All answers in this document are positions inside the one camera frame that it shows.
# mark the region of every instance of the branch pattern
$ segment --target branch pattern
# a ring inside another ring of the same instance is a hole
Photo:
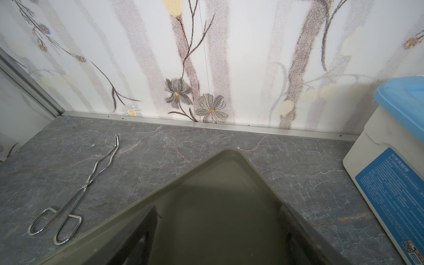
[[[73,58],[77,59],[81,63],[87,62],[87,59],[86,58],[84,58],[84,57],[82,57],[80,55],[77,55],[77,54],[74,54],[74,53],[69,52],[68,50],[64,49],[56,40],[54,40],[52,37],[50,37],[50,34],[51,34],[50,29],[46,25],[41,24],[41,23],[38,23],[36,21],[36,19],[35,19],[36,18],[35,13],[32,12],[28,7],[24,6],[22,4],[21,0],[12,0],[12,1],[14,1],[16,3],[16,5],[18,6],[19,12],[21,13],[21,16],[23,17],[23,19],[29,25],[31,25],[33,27],[32,33],[37,38],[38,47],[43,52],[45,52],[45,53],[48,52],[48,48],[46,46],[46,43],[43,41],[43,39],[46,38],[54,47],[56,47],[56,48],[58,48],[58,49],[60,49],[60,50],[62,50],[64,52],[66,52],[67,54],[71,55]],[[38,4],[38,1],[37,0],[31,0],[31,2],[32,3],[35,3],[35,4]],[[133,99],[133,98],[125,97],[122,94],[120,94],[115,89],[114,85],[112,84],[112,82],[110,81],[110,79],[106,76],[106,74],[102,70],[100,70],[100,68],[97,65],[95,65],[91,60],[90,60],[90,62],[95,66],[95,68],[97,68],[100,71],[100,73],[107,79],[107,81],[109,82],[109,84],[112,87],[111,94],[112,94],[112,99],[113,99],[113,104],[114,104],[114,106],[113,106],[114,107],[113,112],[116,111],[116,107],[117,107],[116,98],[118,98],[118,100],[124,106],[126,106],[126,105],[122,101],[121,98],[126,98],[126,99],[131,100],[131,101],[140,101],[140,100],[136,100],[136,99]]]

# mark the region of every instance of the wall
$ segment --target wall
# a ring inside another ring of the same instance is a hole
[[[53,119],[0,70],[0,164]]]
[[[359,134],[424,73],[422,0],[2,0],[0,47],[68,111]]]

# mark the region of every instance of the qr code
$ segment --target qr code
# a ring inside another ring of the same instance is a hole
[[[415,250],[417,250],[414,244],[410,243],[409,241],[401,242],[401,244],[407,253],[414,253]]]

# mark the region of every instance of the gray plastic tray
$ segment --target gray plastic tray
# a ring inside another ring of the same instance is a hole
[[[148,204],[155,205],[160,215],[149,265],[288,264],[287,231],[279,223],[284,203],[249,160],[232,148],[216,153],[39,264],[82,264]]]

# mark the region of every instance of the blue flower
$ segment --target blue flower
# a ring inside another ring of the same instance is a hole
[[[50,35],[50,29],[44,24],[38,24],[38,27],[44,34]]]

